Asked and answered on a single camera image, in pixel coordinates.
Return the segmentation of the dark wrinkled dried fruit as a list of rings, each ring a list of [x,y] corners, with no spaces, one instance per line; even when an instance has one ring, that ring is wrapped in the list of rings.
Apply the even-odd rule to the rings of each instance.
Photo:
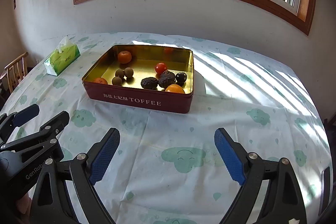
[[[170,73],[171,73],[171,71],[169,71],[169,70],[165,70],[165,71],[161,74],[161,77],[166,77],[166,76],[168,76]]]
[[[175,84],[176,80],[175,80],[175,74],[173,72],[171,72],[168,76],[166,77],[161,77],[158,80],[158,85],[161,88],[166,89],[169,85],[171,84]]]
[[[158,86],[158,79],[155,77],[146,77],[141,80],[141,87],[143,89],[155,90]]]

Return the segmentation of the red cherry tomato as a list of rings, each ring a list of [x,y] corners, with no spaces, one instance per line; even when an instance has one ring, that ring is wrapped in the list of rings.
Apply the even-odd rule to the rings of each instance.
[[[157,63],[155,66],[155,72],[157,73],[157,75],[161,75],[166,70],[167,65],[165,63]]]

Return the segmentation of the orange mandarin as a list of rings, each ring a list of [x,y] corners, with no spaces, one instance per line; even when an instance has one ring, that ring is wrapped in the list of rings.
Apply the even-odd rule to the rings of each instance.
[[[184,89],[177,85],[177,84],[171,84],[166,89],[165,92],[171,92],[171,93],[179,93],[179,94],[185,94]]]
[[[129,51],[121,51],[117,55],[117,60],[120,64],[128,64],[132,60],[132,55]]]
[[[102,77],[96,77],[92,82],[98,83],[98,84],[104,84],[104,85],[108,84],[107,80]]]

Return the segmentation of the shiny dark plum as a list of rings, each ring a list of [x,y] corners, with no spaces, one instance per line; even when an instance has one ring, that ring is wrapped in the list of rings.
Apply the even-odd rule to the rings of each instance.
[[[175,75],[175,80],[179,84],[184,84],[187,80],[187,74],[185,72],[180,72]]]

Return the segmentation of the wooden chair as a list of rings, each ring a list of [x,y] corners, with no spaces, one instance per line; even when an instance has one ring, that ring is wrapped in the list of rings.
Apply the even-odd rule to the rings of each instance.
[[[28,75],[27,60],[28,52],[22,53],[15,60],[5,66],[1,74],[1,100],[5,101],[5,89],[3,86],[3,79],[7,79],[9,93],[11,94],[21,81]]]

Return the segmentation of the orange mandarin in tin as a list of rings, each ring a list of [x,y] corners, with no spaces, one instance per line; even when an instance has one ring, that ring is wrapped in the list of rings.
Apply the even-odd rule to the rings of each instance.
[[[108,84],[107,80],[102,77],[96,77],[92,82],[98,83],[98,84],[104,84],[104,85]]]
[[[132,55],[129,51],[121,51],[117,55],[117,60],[120,64],[128,64],[132,60]]]

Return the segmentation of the green tissue pack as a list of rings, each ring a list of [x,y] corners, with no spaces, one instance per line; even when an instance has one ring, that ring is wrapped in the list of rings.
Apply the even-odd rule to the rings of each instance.
[[[65,36],[43,61],[48,75],[58,76],[80,56],[78,46]]]

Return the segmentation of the white cloud-print tablecloth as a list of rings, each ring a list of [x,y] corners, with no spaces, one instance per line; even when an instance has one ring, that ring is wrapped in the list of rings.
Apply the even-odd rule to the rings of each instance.
[[[318,219],[321,174],[332,166],[321,118],[304,85],[286,65],[268,57],[185,36],[109,33],[72,37],[80,57],[59,77],[38,64],[11,94],[2,113],[39,105],[40,113],[14,131],[29,135],[65,110],[59,135],[65,159],[86,152],[109,128],[121,143],[95,186],[117,223],[218,223],[239,189],[214,145],[224,128],[261,158],[290,160],[307,221]],[[193,51],[194,96],[187,114],[121,106],[90,99],[81,79],[117,44],[158,45]]]

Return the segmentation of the red toffee tin box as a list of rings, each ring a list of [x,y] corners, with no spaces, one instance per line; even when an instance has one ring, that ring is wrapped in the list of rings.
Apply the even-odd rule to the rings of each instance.
[[[114,45],[82,83],[93,100],[185,114],[194,95],[194,55],[185,48]]]

